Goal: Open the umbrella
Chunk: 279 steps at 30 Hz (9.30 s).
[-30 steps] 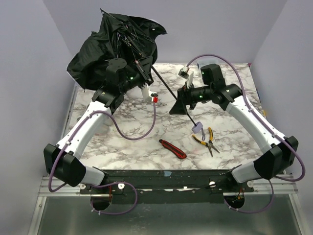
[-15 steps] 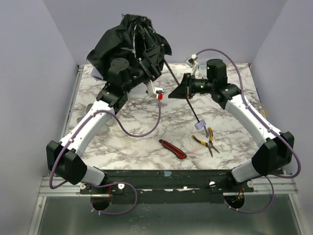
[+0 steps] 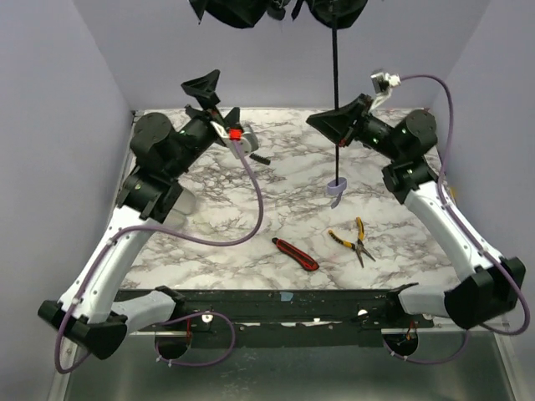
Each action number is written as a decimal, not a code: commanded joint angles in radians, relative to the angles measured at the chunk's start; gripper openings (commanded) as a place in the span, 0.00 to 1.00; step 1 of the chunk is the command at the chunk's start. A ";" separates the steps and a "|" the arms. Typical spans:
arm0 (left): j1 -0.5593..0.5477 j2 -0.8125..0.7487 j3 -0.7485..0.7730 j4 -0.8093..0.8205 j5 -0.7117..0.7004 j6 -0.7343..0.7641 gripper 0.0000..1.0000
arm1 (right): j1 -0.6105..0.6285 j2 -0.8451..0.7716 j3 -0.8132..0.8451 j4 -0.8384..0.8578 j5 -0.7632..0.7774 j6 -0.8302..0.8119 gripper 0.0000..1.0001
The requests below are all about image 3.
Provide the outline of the lavender folding umbrella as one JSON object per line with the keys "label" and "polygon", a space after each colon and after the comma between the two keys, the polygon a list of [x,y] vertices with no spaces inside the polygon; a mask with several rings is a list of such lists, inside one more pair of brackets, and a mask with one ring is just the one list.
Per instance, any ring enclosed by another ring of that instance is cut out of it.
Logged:
{"label": "lavender folding umbrella", "polygon": [[[210,1],[190,0],[189,2],[198,21],[205,14],[229,27],[237,29],[254,28],[264,15],[282,21],[286,16],[288,1],[257,0],[257,1]],[[291,12],[291,19],[296,19],[303,5],[308,7],[312,16],[331,32],[332,71],[334,107],[339,108],[339,45],[338,31],[350,28],[367,5],[366,0],[345,1],[297,1]]]}

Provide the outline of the pink zippered umbrella case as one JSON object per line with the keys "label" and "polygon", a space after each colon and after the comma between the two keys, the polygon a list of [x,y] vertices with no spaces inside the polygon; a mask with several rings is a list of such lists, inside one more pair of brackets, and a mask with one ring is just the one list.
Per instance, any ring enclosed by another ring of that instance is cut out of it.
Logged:
{"label": "pink zippered umbrella case", "polygon": [[178,231],[187,221],[187,217],[196,210],[196,196],[184,188],[164,220],[164,225]]}

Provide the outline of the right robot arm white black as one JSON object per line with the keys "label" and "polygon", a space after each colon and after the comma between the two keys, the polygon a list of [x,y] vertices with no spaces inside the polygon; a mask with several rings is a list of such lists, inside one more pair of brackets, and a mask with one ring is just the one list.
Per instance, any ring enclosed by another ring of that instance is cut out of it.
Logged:
{"label": "right robot arm white black", "polygon": [[390,291],[390,315],[446,317],[471,329],[510,312],[526,268],[490,246],[444,192],[425,159],[437,143],[435,117],[416,109],[390,126],[372,115],[371,104],[361,94],[340,109],[310,115],[307,123],[338,147],[359,141],[390,160],[382,170],[385,187],[431,233],[459,280],[453,288],[412,283]]}

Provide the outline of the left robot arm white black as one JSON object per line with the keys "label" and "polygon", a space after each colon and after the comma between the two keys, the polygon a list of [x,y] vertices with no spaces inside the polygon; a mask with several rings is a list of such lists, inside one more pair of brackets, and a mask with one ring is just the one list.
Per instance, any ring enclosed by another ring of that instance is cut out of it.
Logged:
{"label": "left robot arm white black", "polygon": [[120,186],[108,227],[74,283],[57,301],[45,301],[38,315],[67,338],[100,360],[109,358],[125,337],[178,315],[183,298],[166,287],[126,302],[115,296],[135,258],[163,223],[174,205],[184,213],[193,195],[178,179],[228,128],[239,120],[238,109],[223,116],[217,108],[220,70],[181,84],[200,107],[186,106],[186,125],[175,129],[162,113],[140,117],[133,127],[130,149],[135,167]]}

